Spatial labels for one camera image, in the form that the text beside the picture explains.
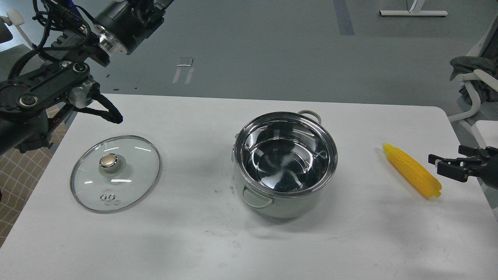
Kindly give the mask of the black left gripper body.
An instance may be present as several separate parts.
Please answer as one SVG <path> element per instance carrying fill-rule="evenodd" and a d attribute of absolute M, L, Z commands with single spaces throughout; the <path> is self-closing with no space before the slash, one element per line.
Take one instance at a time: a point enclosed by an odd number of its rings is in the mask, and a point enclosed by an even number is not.
<path fill-rule="evenodd" d="M 130 55 L 163 23 L 172 0 L 112 1 L 93 20 L 100 48 L 112 56 Z"/>

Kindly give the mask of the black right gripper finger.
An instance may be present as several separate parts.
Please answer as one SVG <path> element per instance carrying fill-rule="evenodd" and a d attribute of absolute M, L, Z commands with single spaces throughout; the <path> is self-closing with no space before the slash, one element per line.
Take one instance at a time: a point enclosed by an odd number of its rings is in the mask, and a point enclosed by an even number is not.
<path fill-rule="evenodd" d="M 482 161 L 437 161 L 437 173 L 459 182 L 467 182 L 468 177 L 475 177 L 482 163 Z"/>
<path fill-rule="evenodd" d="M 491 159 L 491 147 L 487 146 L 485 148 L 481 147 L 470 147 L 466 145 L 459 145 L 458 153 L 466 157 L 458 158 L 443 158 L 436 156 L 434 154 L 429 154 L 428 162 L 430 164 L 436 165 L 437 162 L 445 162 L 450 165 L 460 165 L 460 164 L 484 164 Z"/>

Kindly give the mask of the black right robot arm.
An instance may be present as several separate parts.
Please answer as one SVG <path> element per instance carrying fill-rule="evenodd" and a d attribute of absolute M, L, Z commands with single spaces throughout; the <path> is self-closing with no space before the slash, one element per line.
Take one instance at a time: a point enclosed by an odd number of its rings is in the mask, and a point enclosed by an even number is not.
<path fill-rule="evenodd" d="M 470 147 L 459 145 L 459 158 L 443 158 L 429 154 L 428 162 L 437 168 L 437 174 L 459 182 L 467 182 L 469 177 L 480 178 L 486 186 L 498 187 L 498 149 L 487 146 Z"/>

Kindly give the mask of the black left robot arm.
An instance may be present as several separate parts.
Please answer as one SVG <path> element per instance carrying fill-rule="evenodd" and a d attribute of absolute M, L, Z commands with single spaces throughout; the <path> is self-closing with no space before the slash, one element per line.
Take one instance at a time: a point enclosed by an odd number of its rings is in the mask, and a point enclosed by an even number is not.
<path fill-rule="evenodd" d="M 171 0 L 111 1 L 96 17 L 71 0 L 33 1 L 43 25 L 39 44 L 1 82 L 1 154 L 50 147 L 51 133 L 72 112 L 120 124 L 123 116 L 100 91 L 87 59 L 105 67 L 130 55 L 163 23 Z"/>

